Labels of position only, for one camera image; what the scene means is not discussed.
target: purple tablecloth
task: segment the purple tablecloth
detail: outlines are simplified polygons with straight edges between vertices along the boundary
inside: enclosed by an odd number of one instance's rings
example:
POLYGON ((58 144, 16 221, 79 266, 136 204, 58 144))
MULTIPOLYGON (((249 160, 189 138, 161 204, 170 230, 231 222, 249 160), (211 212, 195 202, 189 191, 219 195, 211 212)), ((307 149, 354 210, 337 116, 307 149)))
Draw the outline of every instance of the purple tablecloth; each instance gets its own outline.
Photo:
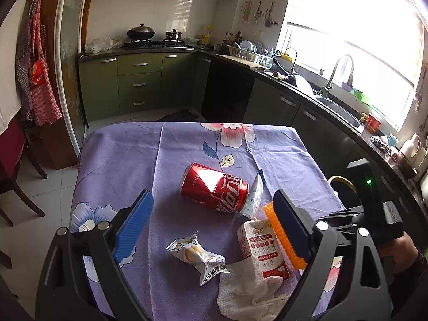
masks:
MULTIPOLYGON (((196 162, 252 183, 263 168, 262 204, 278 189, 316 219, 341 208, 322 172, 296 131, 288 127, 200 123, 122 123, 101 128, 83 143, 71 208, 72 231, 90 230, 130 206, 142 189, 153 192, 155 205, 133 254, 122 261, 123 273, 147 313, 155 320, 228 320, 217 306, 220 277, 199 287, 199 273, 165 248, 176 238, 199 231, 202 246, 242 260, 236 231, 241 221, 183 200, 179 194, 185 168, 196 162)), ((262 210, 258 218, 265 218, 262 210)), ((291 292, 300 277, 288 258, 291 292)), ((86 270, 100 309, 111 313, 90 258, 86 270)), ((317 310, 325 309, 332 291, 317 310)))

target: bright window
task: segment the bright window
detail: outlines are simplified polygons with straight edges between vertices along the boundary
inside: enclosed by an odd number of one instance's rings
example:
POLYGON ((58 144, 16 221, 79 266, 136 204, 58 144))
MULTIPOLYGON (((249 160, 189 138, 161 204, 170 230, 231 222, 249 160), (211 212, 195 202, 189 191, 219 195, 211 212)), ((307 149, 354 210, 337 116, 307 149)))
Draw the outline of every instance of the bright window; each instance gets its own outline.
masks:
MULTIPOLYGON (((408 113, 420 73, 423 26, 408 0, 289 0, 283 50, 329 78, 340 57, 355 61, 353 86, 396 127, 408 113)), ((335 81, 347 82, 350 61, 335 81)))

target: red cup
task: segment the red cup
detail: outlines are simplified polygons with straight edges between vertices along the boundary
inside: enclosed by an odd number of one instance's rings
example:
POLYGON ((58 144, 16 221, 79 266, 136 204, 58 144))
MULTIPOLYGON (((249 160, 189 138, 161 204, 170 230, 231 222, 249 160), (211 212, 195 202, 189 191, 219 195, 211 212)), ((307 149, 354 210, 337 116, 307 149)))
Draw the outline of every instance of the red cup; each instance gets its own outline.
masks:
POLYGON ((248 184, 241 178, 193 163, 181 179, 180 193, 209 209, 241 211, 248 195, 248 184))
POLYGON ((380 122, 378 118, 376 118, 372 113, 369 113, 365 126, 372 134, 375 134, 381 123, 382 122, 380 122))

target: human hand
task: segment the human hand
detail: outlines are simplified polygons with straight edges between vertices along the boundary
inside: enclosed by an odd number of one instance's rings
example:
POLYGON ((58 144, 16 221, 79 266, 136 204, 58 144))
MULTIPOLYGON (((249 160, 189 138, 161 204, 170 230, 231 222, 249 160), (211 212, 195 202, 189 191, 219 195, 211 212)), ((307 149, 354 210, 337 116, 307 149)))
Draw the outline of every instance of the human hand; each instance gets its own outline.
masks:
POLYGON ((380 257, 392 256, 395 263, 394 274, 401 273, 410 268, 418 258, 418 249, 406 232, 404 232, 401 238, 379 246, 377 252, 380 257))

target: gas stove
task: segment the gas stove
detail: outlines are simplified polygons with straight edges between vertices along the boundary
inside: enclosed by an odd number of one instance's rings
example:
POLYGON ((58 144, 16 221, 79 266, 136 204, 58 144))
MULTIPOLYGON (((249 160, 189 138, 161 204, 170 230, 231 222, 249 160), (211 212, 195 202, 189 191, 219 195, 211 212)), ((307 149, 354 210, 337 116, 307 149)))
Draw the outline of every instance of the gas stove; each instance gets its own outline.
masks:
POLYGON ((186 46, 184 41, 163 40, 160 42, 153 41, 131 41, 124 43, 125 49, 145 49, 145 48, 173 48, 194 50, 194 47, 186 46))

